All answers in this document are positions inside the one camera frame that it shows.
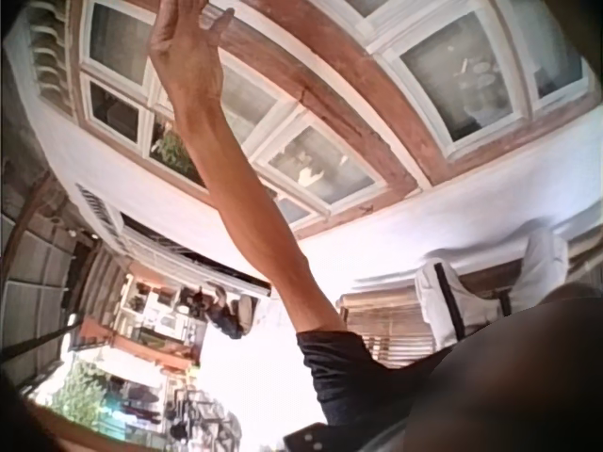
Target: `person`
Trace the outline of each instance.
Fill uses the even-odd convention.
[[[248,295],[232,301],[229,305],[226,291],[218,284],[216,297],[204,294],[200,287],[192,297],[192,304],[199,315],[205,315],[209,321],[231,339],[240,339],[249,334],[253,325],[253,314],[258,300]]]
[[[329,426],[303,429],[286,441],[287,447],[358,450],[391,429],[396,440],[405,429],[415,398],[451,347],[402,369],[388,369],[372,359],[360,336],[348,331],[318,287],[308,260],[224,117],[218,46],[234,11],[227,9],[208,29],[201,29],[199,16],[206,3],[162,0],[149,43],[150,58],[173,105],[178,133],[228,234],[247,261],[277,289],[297,333],[304,363],[310,368]],[[509,320],[483,329],[458,346],[470,344]],[[510,360],[512,355],[507,353],[505,358]],[[506,363],[505,371],[512,371],[513,366]],[[330,444],[329,435],[338,435],[345,445]]]
[[[547,229],[538,229],[530,234],[521,273],[509,293],[512,313],[536,306],[546,294],[565,282],[569,268],[567,252],[567,242]],[[443,269],[459,309],[465,335],[503,317],[501,303],[470,293],[448,262],[439,258],[428,259],[416,273],[415,288],[423,320],[432,329],[436,350],[449,347],[458,340],[436,271],[438,265]]]

